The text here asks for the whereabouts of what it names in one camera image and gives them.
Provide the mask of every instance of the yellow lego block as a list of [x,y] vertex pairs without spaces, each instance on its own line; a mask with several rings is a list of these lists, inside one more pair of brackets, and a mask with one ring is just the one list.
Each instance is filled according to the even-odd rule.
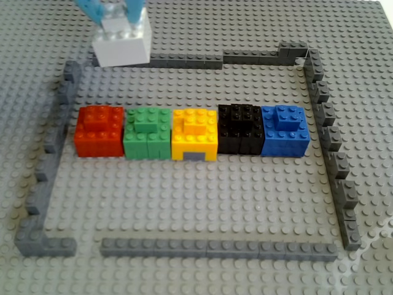
[[204,135],[207,113],[206,109],[186,109],[184,111],[184,134]]
[[174,110],[172,160],[183,160],[185,152],[204,152],[206,161],[216,161],[218,144],[217,111]]

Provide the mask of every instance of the white lego brick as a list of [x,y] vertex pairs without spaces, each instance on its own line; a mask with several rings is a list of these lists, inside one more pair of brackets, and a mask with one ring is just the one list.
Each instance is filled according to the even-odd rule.
[[152,30],[145,8],[142,22],[117,33],[100,28],[93,38],[93,48],[100,66],[126,66],[150,62]]
[[103,29],[107,33],[117,33],[131,30],[123,4],[105,5],[105,14],[101,20]]

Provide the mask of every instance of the blue lego block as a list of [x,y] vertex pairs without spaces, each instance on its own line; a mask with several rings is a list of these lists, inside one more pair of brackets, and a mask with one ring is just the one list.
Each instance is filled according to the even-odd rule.
[[[265,157],[303,157],[310,141],[304,109],[297,106],[280,107],[262,106],[265,142],[261,155]],[[290,113],[296,113],[296,116],[293,117],[293,119],[297,117],[296,120],[285,120],[285,116],[280,118],[277,114],[277,110],[284,112],[289,108],[291,109]],[[289,126],[289,128],[294,126],[291,123],[298,121],[298,127],[296,131],[277,130],[276,126],[280,124],[280,121],[284,122],[281,127]]]
[[125,0],[127,5],[127,19],[130,23],[139,23],[145,0]]
[[273,114],[274,127],[277,131],[297,131],[301,123],[302,108],[297,106],[276,106]]
[[74,0],[79,8],[97,25],[101,26],[104,17],[104,6],[100,0]]

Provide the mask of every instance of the stacked lego bricks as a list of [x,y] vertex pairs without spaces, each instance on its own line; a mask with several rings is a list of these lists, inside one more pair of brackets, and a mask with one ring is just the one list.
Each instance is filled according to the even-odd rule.
[[[219,105],[207,109],[81,108],[74,135],[79,157],[216,161],[219,154],[303,157],[310,141],[303,108]],[[171,134],[171,116],[173,132]]]
[[357,227],[355,206],[359,202],[355,182],[346,180],[349,164],[344,152],[339,152],[342,141],[338,127],[333,126],[336,119],[333,104],[329,103],[329,89],[323,81],[324,69],[316,49],[310,49],[304,65],[308,91],[313,105],[319,141],[324,154],[325,167],[329,176],[330,189],[335,204],[338,224],[344,249],[355,251],[361,246]]

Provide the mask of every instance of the red lego block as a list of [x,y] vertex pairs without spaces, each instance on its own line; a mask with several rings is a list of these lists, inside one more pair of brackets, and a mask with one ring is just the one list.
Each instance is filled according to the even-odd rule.
[[86,131],[107,131],[109,128],[110,106],[88,106],[85,110]]
[[79,110],[74,143],[79,157],[122,157],[124,110],[87,106]]

